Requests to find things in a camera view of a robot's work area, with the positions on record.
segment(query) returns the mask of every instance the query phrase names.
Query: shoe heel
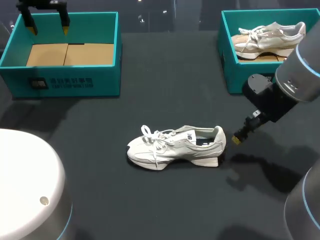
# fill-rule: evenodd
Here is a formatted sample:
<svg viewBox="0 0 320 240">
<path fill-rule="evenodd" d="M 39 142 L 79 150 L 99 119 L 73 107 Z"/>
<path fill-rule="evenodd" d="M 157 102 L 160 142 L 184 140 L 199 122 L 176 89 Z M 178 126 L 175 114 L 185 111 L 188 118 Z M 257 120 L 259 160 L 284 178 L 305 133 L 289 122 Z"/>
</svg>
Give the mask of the shoe heel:
<svg viewBox="0 0 320 240">
<path fill-rule="evenodd" d="M 217 157 L 203 158 L 191 160 L 194 165 L 203 166 L 203 167 L 218 167 L 219 161 Z"/>
<path fill-rule="evenodd" d="M 204 158 L 204 159 L 195 159 L 191 160 L 194 165 L 203 166 L 203 167 L 219 167 L 226 157 L 226 149 L 223 150 L 220 156 Z"/>
</svg>

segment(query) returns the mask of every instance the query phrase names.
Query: tabletop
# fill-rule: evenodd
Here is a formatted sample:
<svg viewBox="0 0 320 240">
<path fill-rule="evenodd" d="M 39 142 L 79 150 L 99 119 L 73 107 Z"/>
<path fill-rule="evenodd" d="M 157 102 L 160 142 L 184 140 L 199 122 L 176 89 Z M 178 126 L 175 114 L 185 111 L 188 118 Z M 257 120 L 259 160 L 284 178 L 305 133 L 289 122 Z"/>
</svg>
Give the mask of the tabletop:
<svg viewBox="0 0 320 240">
<path fill-rule="evenodd" d="M 195 31 L 153 32 L 151 15 L 148 30 L 122 34 L 119 97 L 12 100 L 1 80 L 0 128 L 32 133 L 56 150 L 78 240 L 288 239 L 287 195 L 320 155 L 320 99 L 298 104 L 236 146 L 231 136 L 255 108 L 227 92 L 218 33 L 198 31 L 205 26 L 199 23 Z M 219 125 L 227 136 L 225 161 L 217 168 L 178 161 L 159 172 L 134 166 L 126 145 L 142 125 Z"/>
</svg>

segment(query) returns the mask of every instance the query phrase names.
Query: shoe tongue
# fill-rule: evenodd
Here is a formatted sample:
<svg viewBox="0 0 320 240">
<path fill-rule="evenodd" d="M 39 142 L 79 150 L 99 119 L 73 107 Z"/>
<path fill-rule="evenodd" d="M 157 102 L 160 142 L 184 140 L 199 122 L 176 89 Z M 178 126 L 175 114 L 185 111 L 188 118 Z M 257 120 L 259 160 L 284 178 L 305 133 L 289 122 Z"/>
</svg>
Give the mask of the shoe tongue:
<svg viewBox="0 0 320 240">
<path fill-rule="evenodd" d="M 189 130 L 189 131 L 184 131 L 181 133 L 177 133 L 176 135 L 172 136 L 172 140 L 179 141 L 179 140 L 188 140 L 192 144 L 196 144 L 196 132 L 195 130 Z"/>
</svg>

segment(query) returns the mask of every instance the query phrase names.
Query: cardboard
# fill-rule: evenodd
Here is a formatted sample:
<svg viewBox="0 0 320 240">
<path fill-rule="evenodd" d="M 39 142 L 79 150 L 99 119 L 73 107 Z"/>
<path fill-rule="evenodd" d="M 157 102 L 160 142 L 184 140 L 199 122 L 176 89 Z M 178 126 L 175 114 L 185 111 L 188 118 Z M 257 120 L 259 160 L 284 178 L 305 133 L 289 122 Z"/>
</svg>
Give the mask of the cardboard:
<svg viewBox="0 0 320 240">
<path fill-rule="evenodd" d="M 113 44 L 35 44 L 32 46 L 26 65 L 112 65 L 113 58 Z"/>
<path fill-rule="evenodd" d="M 64 65 L 68 44 L 34 44 L 26 63 L 27 66 Z"/>
<path fill-rule="evenodd" d="M 69 44 L 64 65 L 112 65 L 113 58 L 113 44 Z"/>
<path fill-rule="evenodd" d="M 258 56 L 254 60 L 249 59 L 238 59 L 240 63 L 258 63 L 258 62 L 278 62 L 278 59 L 274 55 L 267 55 L 267 56 Z"/>
</svg>

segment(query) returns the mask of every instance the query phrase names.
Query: shoe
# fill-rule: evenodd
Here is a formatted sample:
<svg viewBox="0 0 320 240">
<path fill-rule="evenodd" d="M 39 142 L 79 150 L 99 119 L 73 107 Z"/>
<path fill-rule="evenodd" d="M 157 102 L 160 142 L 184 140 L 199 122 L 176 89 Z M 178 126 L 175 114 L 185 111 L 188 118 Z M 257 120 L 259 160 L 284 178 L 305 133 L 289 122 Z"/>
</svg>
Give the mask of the shoe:
<svg viewBox="0 0 320 240">
<path fill-rule="evenodd" d="M 235 53 L 239 57 L 256 59 L 263 53 L 288 57 L 306 35 L 306 25 L 299 22 L 297 25 L 282 26 L 274 22 L 252 30 L 239 28 L 239 31 L 241 34 L 231 38 Z"/>
<path fill-rule="evenodd" d="M 226 136 L 220 126 L 200 128 L 183 126 L 151 133 L 141 127 L 143 136 L 128 144 L 129 159 L 146 169 L 163 170 L 176 159 L 185 159 L 204 167 L 218 167 L 218 157 L 226 147 Z"/>
</svg>

